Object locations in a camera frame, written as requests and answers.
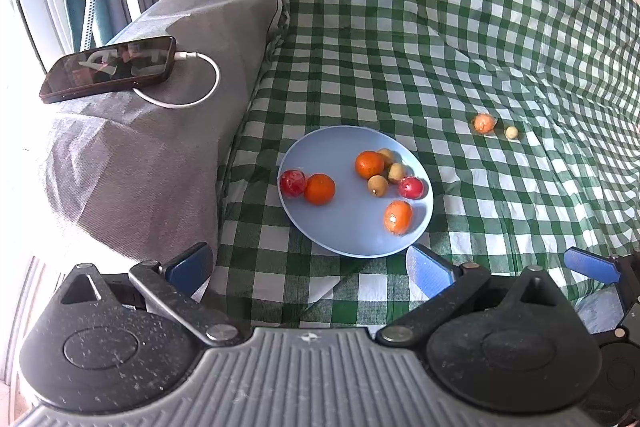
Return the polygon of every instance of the bed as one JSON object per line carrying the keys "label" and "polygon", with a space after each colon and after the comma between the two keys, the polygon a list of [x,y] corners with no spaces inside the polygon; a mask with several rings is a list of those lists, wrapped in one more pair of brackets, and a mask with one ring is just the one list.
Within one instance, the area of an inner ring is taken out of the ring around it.
{"label": "bed", "polygon": [[[253,324],[376,328],[424,299],[403,254],[338,257],[290,224],[278,162],[324,126],[368,126],[417,155],[435,201],[421,242],[455,264],[538,264],[577,301],[600,286],[564,250],[625,254],[638,240],[633,0],[285,1],[220,178],[211,306]],[[495,134],[473,132],[479,112],[498,117]]]}

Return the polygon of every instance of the red fruit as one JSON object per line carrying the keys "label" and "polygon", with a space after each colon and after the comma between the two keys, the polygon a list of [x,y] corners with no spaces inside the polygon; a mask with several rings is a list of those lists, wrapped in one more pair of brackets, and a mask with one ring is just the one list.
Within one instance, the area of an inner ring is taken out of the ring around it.
{"label": "red fruit", "polygon": [[305,191],[305,173],[297,169],[284,171],[280,176],[280,190],[287,198],[297,198]]}
{"label": "red fruit", "polygon": [[402,178],[398,184],[398,194],[408,200],[417,200],[424,193],[424,183],[418,178],[407,176]]}

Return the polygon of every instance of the small round fruit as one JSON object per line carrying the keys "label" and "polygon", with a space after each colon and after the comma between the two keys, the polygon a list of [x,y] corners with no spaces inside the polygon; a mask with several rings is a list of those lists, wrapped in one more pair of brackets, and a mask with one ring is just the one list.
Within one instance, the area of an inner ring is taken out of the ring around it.
{"label": "small round fruit", "polygon": [[284,171],[280,176],[280,190],[287,198],[297,198],[305,191],[305,173],[297,169]]}
{"label": "small round fruit", "polygon": [[382,154],[385,159],[385,169],[388,169],[396,161],[394,160],[394,154],[389,149],[380,149],[378,154]]}
{"label": "small round fruit", "polygon": [[398,194],[408,200],[417,200],[424,193],[424,183],[418,178],[407,176],[402,178],[398,184]]}
{"label": "small round fruit", "polygon": [[327,204],[334,199],[335,183],[326,174],[314,174],[306,181],[305,200],[313,204]]}
{"label": "small round fruit", "polygon": [[392,201],[385,210],[385,227],[391,233],[402,235],[409,230],[413,216],[414,211],[409,203],[401,200]]}
{"label": "small round fruit", "polygon": [[377,198],[384,196],[388,188],[389,184],[380,175],[373,176],[367,182],[367,190]]}
{"label": "small round fruit", "polygon": [[488,134],[494,130],[495,122],[495,118],[490,114],[482,113],[476,116],[476,119],[474,120],[474,128],[480,134]]}
{"label": "small round fruit", "polygon": [[513,125],[510,127],[507,127],[507,130],[504,132],[504,135],[509,140],[515,140],[518,137],[518,128],[514,127]]}
{"label": "small round fruit", "polygon": [[387,176],[390,183],[394,185],[398,185],[400,180],[406,176],[406,172],[404,171],[404,165],[401,163],[394,163],[389,167],[389,174]]}
{"label": "small round fruit", "polygon": [[375,151],[361,152],[356,158],[355,168],[360,177],[369,180],[385,170],[385,158]]}

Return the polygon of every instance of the metal screw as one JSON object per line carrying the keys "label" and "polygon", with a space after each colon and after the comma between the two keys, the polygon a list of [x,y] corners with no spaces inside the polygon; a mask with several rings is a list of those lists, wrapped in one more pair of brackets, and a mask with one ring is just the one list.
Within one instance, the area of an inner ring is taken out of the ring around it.
{"label": "metal screw", "polygon": [[406,326],[389,326],[382,330],[381,335],[387,342],[401,343],[410,341],[414,332]]}
{"label": "metal screw", "polygon": [[230,341],[238,336],[238,328],[231,324],[216,324],[207,329],[207,336],[212,341]]}

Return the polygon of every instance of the smartphone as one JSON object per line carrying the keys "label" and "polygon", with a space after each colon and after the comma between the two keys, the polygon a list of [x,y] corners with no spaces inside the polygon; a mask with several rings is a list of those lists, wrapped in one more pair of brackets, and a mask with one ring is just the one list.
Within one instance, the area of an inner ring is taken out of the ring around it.
{"label": "smartphone", "polygon": [[61,102],[160,84],[171,73],[174,54],[175,39],[167,35],[66,55],[45,76],[40,99]]}

